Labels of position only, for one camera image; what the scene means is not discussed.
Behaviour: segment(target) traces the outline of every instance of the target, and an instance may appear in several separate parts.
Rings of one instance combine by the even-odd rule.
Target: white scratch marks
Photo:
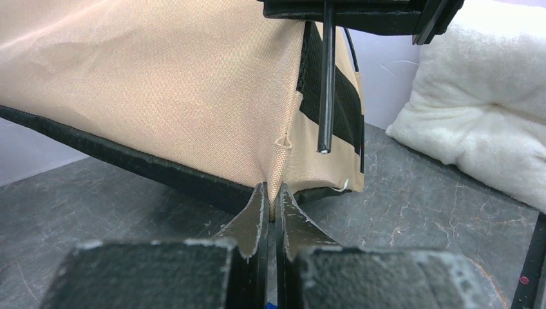
[[[389,70],[386,66],[384,66],[383,64],[381,64],[381,68],[384,69],[385,71],[389,72],[390,75],[393,75],[394,77],[396,77],[396,74],[392,73],[391,70]]]
[[[406,63],[414,64],[414,65],[416,65],[416,66],[419,65],[419,63],[417,63],[417,62],[413,62],[413,61],[409,61],[409,60],[396,60],[396,61],[393,61],[393,62],[391,62],[391,63],[396,63],[396,62],[406,62]]]
[[[15,261],[15,262],[17,263],[17,267],[19,267],[19,273],[21,273],[21,278],[23,279],[23,283],[26,286],[26,289],[28,290],[30,295],[32,295],[32,297],[34,297],[34,299],[36,299],[36,301],[38,301],[38,298],[36,298],[36,295],[34,295],[34,293],[32,293],[32,291],[30,290],[30,288],[26,284],[26,280],[24,279],[23,270],[21,269],[21,265],[19,264],[18,261]]]

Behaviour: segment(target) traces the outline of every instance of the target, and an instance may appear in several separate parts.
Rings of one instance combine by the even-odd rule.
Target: gray marble surface
[[[462,253],[491,307],[508,308],[538,212],[372,126],[365,155],[364,192],[304,205],[307,214],[343,245]],[[92,158],[0,187],[0,308],[36,308],[78,241],[207,237],[231,218]]]

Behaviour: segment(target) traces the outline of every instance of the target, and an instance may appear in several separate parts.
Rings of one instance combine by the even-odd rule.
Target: tan fabric bag
[[[361,191],[361,91],[342,32],[332,153],[321,155],[321,26],[262,9],[3,1],[0,117],[231,212],[259,182],[271,198],[281,182],[301,196]]]

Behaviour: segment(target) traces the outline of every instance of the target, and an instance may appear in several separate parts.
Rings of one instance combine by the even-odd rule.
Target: black rod
[[[325,1],[323,24],[323,63],[321,84],[321,107],[319,116],[319,141],[317,151],[330,153],[332,148],[332,126],[334,124],[335,88],[335,24],[334,4]]]

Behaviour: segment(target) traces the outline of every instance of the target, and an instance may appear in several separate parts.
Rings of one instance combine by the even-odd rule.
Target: white fluffy pillow
[[[546,211],[546,8],[465,1],[386,133]]]

